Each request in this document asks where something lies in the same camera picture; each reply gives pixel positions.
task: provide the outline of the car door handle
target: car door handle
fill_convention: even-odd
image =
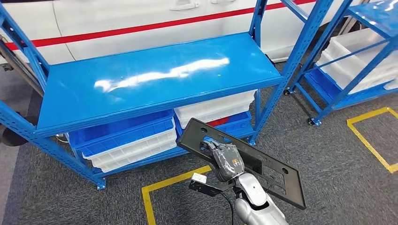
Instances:
[[[210,2],[212,4],[221,4],[221,3],[232,2],[232,1],[236,1],[236,0],[210,0]]]
[[[171,11],[181,11],[181,10],[187,10],[187,9],[192,9],[192,8],[197,8],[200,6],[199,0],[189,0],[189,3],[187,4],[182,4],[182,5],[175,5],[172,8],[170,8]]]

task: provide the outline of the blue shelf board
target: blue shelf board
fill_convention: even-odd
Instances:
[[[388,39],[398,34],[398,1],[384,0],[348,7],[347,13]]]
[[[248,33],[52,65],[35,133],[51,136],[282,81]]]
[[[337,84],[321,69],[312,70],[310,73],[304,75],[305,80],[308,84],[318,93],[318,95],[327,103],[330,104],[332,100],[341,92],[341,89]],[[361,102],[369,101],[373,98],[378,98],[383,95],[396,93],[398,88],[386,90],[384,85],[386,83],[379,84],[377,86],[355,92],[350,95],[346,95],[334,109],[341,109],[351,105],[355,105]]]
[[[253,130],[253,128],[251,126],[248,126],[248,127],[244,128],[244,129],[240,129],[239,131],[230,132],[229,134],[232,135],[232,136],[238,137],[238,138],[243,138],[243,137],[252,136],[254,134],[254,130]],[[96,168],[96,167],[93,168],[93,171],[94,171],[94,173],[96,173],[96,176],[104,177],[104,176],[108,176],[108,175],[111,175],[111,174],[114,174],[114,173],[118,173],[118,172],[121,172],[121,171],[129,170],[129,169],[133,169],[133,168],[136,168],[136,167],[140,167],[140,166],[148,165],[148,164],[151,164],[151,163],[159,162],[159,161],[162,161],[162,160],[166,160],[166,159],[169,159],[169,158],[177,157],[177,156],[180,156],[180,155],[183,155],[183,154],[186,154],[186,153],[188,153],[186,150],[184,150],[184,149],[182,149],[182,148],[177,146],[177,147],[172,148],[170,150],[167,150],[165,152],[156,154],[154,156],[148,157],[146,159],[137,161],[137,162],[129,164],[129,165],[125,165],[123,167],[120,167],[118,169],[115,169],[115,170],[112,170],[112,171],[109,171],[109,172],[106,172],[106,173],[103,173],[101,171],[101,169]]]

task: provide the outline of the white car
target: white car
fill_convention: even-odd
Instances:
[[[333,2],[322,24],[331,20],[342,1]],[[256,0],[2,2],[28,38],[40,46],[44,58],[57,64],[244,32],[249,29]],[[315,0],[295,2],[307,13],[315,4]],[[303,22],[283,3],[269,0],[261,25],[261,49],[273,61],[286,60],[302,27]],[[0,34],[10,41],[3,30]]]

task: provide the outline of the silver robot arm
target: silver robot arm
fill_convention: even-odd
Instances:
[[[247,225],[287,225],[285,215],[265,193],[256,177],[244,173],[237,178],[237,187],[244,192],[235,200],[235,211]]]

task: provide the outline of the red stripe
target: red stripe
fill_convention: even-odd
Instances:
[[[297,5],[300,5],[300,4],[315,2],[315,0],[295,0],[294,2]],[[265,10],[271,10],[271,9],[283,8],[283,7],[285,7],[283,3],[270,4],[270,5],[267,5]],[[56,37],[56,38],[52,37],[52,38],[38,39],[38,40],[32,40],[32,43],[36,47],[41,47],[41,46],[63,44],[63,43],[69,43],[69,42],[75,42],[75,41],[84,41],[84,40],[100,38],[100,37],[104,38],[104,37],[109,37],[109,36],[114,36],[114,35],[128,34],[128,33],[152,30],[152,29],[157,29],[157,28],[177,26],[177,25],[182,25],[182,24],[187,24],[187,23],[195,23],[195,22],[201,22],[201,21],[207,21],[207,20],[214,20],[214,19],[220,19],[220,18],[235,16],[235,15],[243,15],[243,14],[252,13],[253,11],[254,11],[254,8],[245,8],[245,9],[239,9],[239,10],[223,12],[223,13],[202,15],[202,16],[186,18],[186,19],[181,19],[181,20],[173,20],[173,21],[167,21],[167,22],[161,22],[161,23],[147,24],[147,25],[142,25],[142,26],[137,26],[137,27],[128,27],[128,28],[122,28],[122,29],[107,30],[107,31],[100,31],[100,32],[94,32],[94,33],[87,33],[87,34]],[[10,50],[18,49],[16,47],[16,45],[12,42],[6,43],[6,46]]]

